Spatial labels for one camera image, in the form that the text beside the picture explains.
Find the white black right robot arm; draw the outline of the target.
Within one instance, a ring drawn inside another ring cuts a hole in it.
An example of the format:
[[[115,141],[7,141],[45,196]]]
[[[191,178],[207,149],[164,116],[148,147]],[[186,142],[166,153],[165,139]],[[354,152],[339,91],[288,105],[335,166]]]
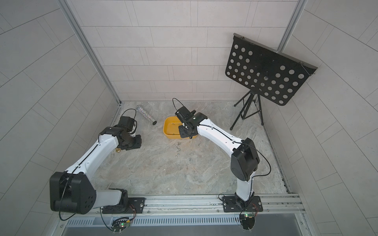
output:
[[[201,135],[228,154],[231,172],[237,178],[236,196],[243,202],[248,201],[253,195],[253,177],[260,163],[254,142],[227,133],[202,113],[177,111],[175,115],[182,123],[180,128],[185,135]]]

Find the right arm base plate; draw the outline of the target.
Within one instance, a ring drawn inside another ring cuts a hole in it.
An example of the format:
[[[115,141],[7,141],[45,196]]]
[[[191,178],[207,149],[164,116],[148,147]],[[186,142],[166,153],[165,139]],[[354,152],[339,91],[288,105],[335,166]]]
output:
[[[236,195],[221,197],[224,212],[263,212],[262,202],[259,196],[253,196],[243,201]]]

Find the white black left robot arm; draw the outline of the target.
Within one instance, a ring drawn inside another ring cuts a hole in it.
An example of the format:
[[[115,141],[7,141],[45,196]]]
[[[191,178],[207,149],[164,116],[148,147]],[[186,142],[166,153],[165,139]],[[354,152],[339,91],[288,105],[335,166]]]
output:
[[[106,214],[130,210],[128,192],[124,189],[95,190],[91,179],[115,149],[141,148],[140,135],[131,135],[122,127],[107,127],[93,146],[63,172],[55,172],[49,180],[50,208],[56,212],[87,214],[94,208],[104,208]]]

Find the yellow plastic storage box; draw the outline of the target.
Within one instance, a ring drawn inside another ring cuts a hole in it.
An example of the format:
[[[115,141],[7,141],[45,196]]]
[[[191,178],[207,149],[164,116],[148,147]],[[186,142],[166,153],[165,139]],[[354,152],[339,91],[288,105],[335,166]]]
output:
[[[176,116],[166,118],[163,125],[165,136],[168,139],[190,139],[187,135],[185,135],[184,138],[181,137],[179,129],[179,126],[181,125],[181,121]]]

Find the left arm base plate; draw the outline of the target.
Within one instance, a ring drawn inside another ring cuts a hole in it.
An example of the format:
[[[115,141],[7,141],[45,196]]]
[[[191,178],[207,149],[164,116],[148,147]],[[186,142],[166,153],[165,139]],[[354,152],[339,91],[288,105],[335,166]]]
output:
[[[103,214],[140,214],[143,212],[146,198],[129,198],[127,203],[123,200],[115,206],[106,206],[102,208]]]

